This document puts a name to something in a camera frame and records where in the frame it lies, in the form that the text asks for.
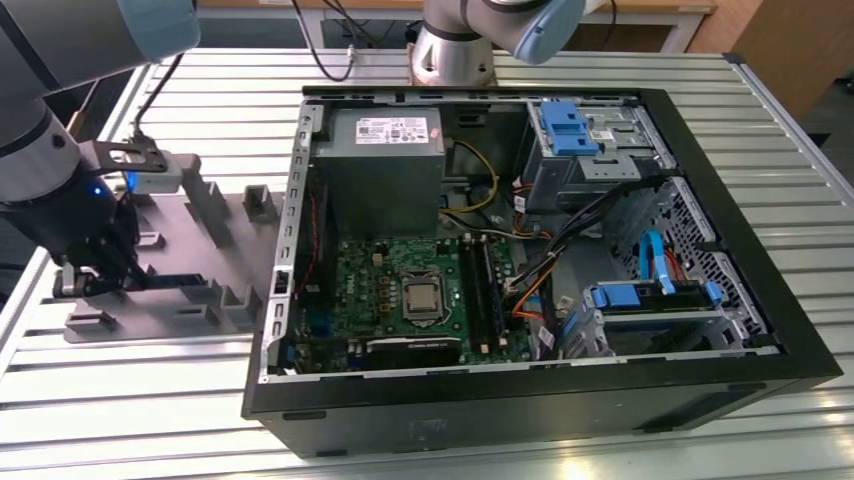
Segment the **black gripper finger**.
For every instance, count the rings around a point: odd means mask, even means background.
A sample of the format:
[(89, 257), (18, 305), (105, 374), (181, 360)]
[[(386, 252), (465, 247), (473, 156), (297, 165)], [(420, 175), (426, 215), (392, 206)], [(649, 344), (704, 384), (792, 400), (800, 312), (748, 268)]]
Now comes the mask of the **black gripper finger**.
[(54, 253), (51, 258), (61, 267), (53, 286), (55, 299), (87, 298), (102, 293), (101, 278), (94, 270), (98, 257), (93, 251)]
[(122, 243), (98, 245), (98, 270), (121, 289), (143, 291), (150, 286), (150, 277), (143, 270), (134, 246)]

